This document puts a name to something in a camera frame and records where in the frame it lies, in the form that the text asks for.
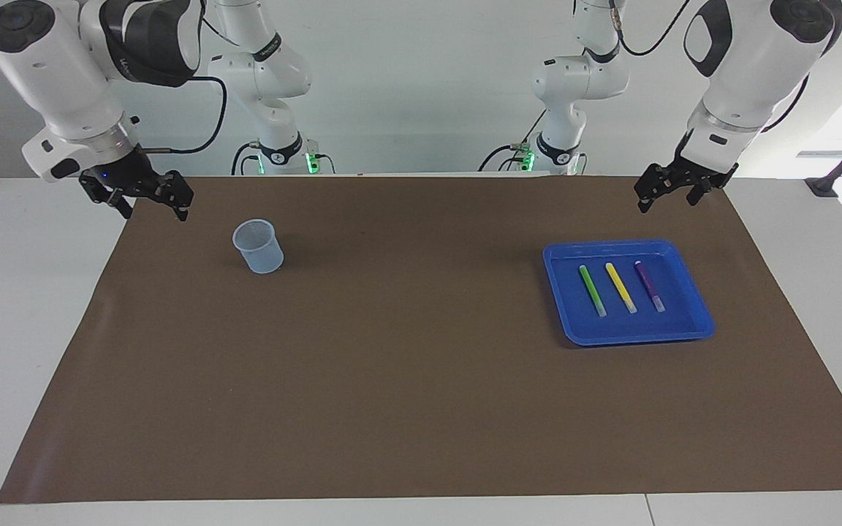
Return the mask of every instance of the table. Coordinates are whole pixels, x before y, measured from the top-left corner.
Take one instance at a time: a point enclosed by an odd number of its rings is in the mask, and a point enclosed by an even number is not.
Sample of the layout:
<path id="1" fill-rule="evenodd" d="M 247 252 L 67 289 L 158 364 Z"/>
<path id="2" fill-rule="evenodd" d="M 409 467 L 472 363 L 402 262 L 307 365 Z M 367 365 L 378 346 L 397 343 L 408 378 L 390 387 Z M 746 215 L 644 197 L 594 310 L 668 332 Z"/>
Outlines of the table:
<path id="1" fill-rule="evenodd" d="M 788 180 L 736 180 L 728 194 L 842 391 L 842 207 Z M 76 184 L 0 180 L 0 485 L 123 225 Z M 0 523 L 83 517 L 97 524 L 264 517 L 279 524 L 829 524 L 842 523 L 842 492 L 0 506 Z"/>

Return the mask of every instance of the light blue cup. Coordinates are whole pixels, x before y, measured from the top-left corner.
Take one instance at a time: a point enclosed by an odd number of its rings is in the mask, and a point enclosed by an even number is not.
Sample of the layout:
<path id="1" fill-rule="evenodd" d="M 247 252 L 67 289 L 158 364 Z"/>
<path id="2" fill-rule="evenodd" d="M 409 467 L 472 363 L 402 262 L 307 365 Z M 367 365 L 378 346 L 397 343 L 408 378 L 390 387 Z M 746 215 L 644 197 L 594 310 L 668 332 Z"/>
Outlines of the light blue cup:
<path id="1" fill-rule="evenodd" d="M 233 232 L 233 246 L 243 254 L 249 270 L 256 274 L 275 272 L 284 263 L 275 227 L 264 219 L 250 219 Z"/>

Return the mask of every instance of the plastic tray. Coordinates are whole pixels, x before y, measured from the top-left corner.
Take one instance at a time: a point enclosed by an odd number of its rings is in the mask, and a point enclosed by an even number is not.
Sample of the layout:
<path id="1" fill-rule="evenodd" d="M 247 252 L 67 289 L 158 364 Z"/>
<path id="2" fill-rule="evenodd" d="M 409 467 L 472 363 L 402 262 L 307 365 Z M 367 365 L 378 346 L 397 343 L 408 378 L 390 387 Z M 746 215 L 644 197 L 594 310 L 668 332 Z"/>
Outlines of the plastic tray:
<path id="1" fill-rule="evenodd" d="M 665 312 L 655 310 L 635 272 L 642 261 Z M 630 314 L 606 272 L 612 263 L 626 284 L 638 313 Z M 580 266 L 587 266 L 607 316 L 599 317 Z M 681 253 L 667 240 L 562 243 L 545 249 L 545 266 L 568 339 L 579 346 L 679 342 L 713 336 L 716 326 Z"/>

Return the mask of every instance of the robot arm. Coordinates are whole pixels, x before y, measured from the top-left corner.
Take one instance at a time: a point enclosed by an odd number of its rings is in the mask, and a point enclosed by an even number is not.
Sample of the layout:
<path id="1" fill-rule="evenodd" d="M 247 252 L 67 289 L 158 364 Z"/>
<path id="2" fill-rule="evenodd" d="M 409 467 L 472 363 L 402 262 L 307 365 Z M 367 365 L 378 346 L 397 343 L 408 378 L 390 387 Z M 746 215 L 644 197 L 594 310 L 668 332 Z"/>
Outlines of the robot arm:
<path id="1" fill-rule="evenodd" d="M 284 44 L 264 2 L 213 0 L 224 33 L 240 53 L 214 57 L 210 74 L 230 88 L 230 97 L 253 118 L 262 166 L 270 174 L 315 173 L 316 144 L 297 129 L 294 114 L 281 99 L 311 89 L 304 57 Z"/>
<path id="2" fill-rule="evenodd" d="M 842 30 L 839 0 L 708 0 L 685 51 L 710 87 L 667 167 L 652 164 L 635 184 L 639 209 L 692 186 L 688 203 L 729 182 L 742 152 Z"/>
<path id="3" fill-rule="evenodd" d="M 617 0 L 622 10 L 625 0 Z M 559 56 L 535 71 L 531 84 L 545 103 L 545 129 L 529 139 L 534 169 L 554 174 L 574 173 L 577 148 L 587 126 L 581 100 L 610 99 L 625 92 L 629 71 L 619 53 L 619 40 L 609 0 L 579 0 L 574 11 L 575 36 L 584 46 L 581 56 Z"/>
<path id="4" fill-rule="evenodd" d="M 151 169 L 134 123 L 107 79 L 180 86 L 200 63 L 203 4 L 193 0 L 14 0 L 0 7 L 0 69 L 44 117 L 21 152 L 45 180 L 80 174 L 97 203 L 132 209 L 146 197 L 185 220 L 194 192 L 176 171 Z"/>

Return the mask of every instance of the pen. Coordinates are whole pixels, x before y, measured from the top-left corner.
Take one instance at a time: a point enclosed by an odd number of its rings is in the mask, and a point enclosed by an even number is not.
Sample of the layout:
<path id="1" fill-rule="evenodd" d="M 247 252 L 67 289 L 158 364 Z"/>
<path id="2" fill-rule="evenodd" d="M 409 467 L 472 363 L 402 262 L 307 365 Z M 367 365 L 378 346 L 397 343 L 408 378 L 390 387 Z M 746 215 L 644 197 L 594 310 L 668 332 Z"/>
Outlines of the pen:
<path id="1" fill-rule="evenodd" d="M 645 265 L 641 261 L 635 262 L 635 272 L 638 272 L 645 290 L 648 290 L 648 296 L 651 296 L 652 303 L 655 303 L 655 310 L 660 313 L 664 312 L 664 303 L 661 302 L 661 296 L 658 295 L 658 290 L 655 290 L 655 284 L 652 283 L 651 277 L 648 276 L 648 271 L 645 270 Z"/>
<path id="2" fill-rule="evenodd" d="M 605 317 L 606 307 L 602 306 L 602 300 L 599 299 L 599 293 L 597 292 L 595 284 L 593 284 L 591 272 L 587 270 L 587 266 L 580 266 L 580 275 L 584 278 L 584 284 L 587 286 L 587 291 L 591 293 L 591 300 L 593 300 L 593 305 L 597 308 L 599 317 Z"/>
<path id="3" fill-rule="evenodd" d="M 632 302 L 632 296 L 629 296 L 626 284 L 622 283 L 622 278 L 619 277 L 619 272 L 615 271 L 615 266 L 613 266 L 612 263 L 606 263 L 606 272 L 609 273 L 609 278 L 612 280 L 612 284 L 615 284 L 615 289 L 618 290 L 619 296 L 622 297 L 622 302 L 624 302 L 626 304 L 626 308 L 629 309 L 629 313 L 635 314 L 639 312 L 639 310 L 635 308 L 635 303 Z"/>

